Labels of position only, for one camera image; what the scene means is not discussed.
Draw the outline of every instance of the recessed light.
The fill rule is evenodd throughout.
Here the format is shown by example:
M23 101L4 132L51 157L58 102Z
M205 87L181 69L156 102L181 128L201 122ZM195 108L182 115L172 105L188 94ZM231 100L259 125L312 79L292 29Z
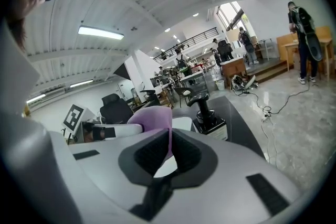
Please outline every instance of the recessed light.
M113 38L113 39L118 39L121 40L124 35L123 34L118 34L114 32L109 32L93 27L88 27L88 26L80 26L78 30L78 34L80 35L89 35L89 36L99 36L99 37L108 37L108 38Z
M70 88L73 88L73 87L77 87L77 86L81 86L83 84L88 84L88 83L91 83L93 82L93 80L88 80L88 81L83 81L83 82L80 82L80 83L76 83L76 84L73 84L73 85L70 85Z
M30 103L32 103L32 102L38 100L38 99L41 99L41 98L43 98L44 96L46 96L46 95L45 95L45 94L41 94L41 95L39 95L39 96L37 96L37 97L34 97L34 98L28 100L28 101L27 101L27 104L30 104Z

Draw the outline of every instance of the black metal railing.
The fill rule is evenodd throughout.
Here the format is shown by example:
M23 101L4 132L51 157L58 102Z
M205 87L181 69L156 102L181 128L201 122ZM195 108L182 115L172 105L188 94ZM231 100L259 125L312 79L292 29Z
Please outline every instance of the black metal railing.
M197 43L200 43L202 41L205 41L207 39L210 39L214 36L218 35L218 31L217 28L211 28L203 33L198 34L197 36L194 36L192 38L189 38L175 46L173 46L172 48L166 50L165 52L160 53L159 55L157 55L156 57L154 57L154 60L156 62L162 62L166 59L168 59L169 57L173 57L174 55L176 55L175 49L180 49L181 51L183 51L186 48L189 48Z

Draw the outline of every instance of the stairs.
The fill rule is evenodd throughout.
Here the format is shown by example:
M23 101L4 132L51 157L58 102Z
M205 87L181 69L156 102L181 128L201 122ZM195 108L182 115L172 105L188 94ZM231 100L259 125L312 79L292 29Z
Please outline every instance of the stairs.
M253 75L255 75L256 81L258 83L262 83L285 72L287 72L287 62L279 60L278 62L274 62L258 70L248 72L247 76L248 79L250 79Z

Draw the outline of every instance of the black tabletop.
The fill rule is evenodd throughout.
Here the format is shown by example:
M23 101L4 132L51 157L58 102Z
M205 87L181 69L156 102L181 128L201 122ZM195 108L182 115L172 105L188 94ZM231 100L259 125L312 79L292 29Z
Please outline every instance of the black tabletop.
M226 121L228 133L227 141L245 146L262 158L265 158L250 128L226 97L208 100L207 104L210 109L214 109L215 113ZM198 111L197 103L193 104L190 108L173 109L173 118L188 116L195 119Z

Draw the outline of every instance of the purple object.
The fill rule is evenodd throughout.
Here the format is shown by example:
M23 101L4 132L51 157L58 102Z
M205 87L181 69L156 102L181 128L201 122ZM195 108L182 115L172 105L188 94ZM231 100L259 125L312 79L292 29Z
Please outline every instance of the purple object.
M169 146L168 154L165 158L169 159L173 156L172 153L172 127L173 127L173 113L171 108L164 106L150 106L149 108L142 108L135 112L135 114L128 120L128 124L140 124L144 132L155 129L169 130Z

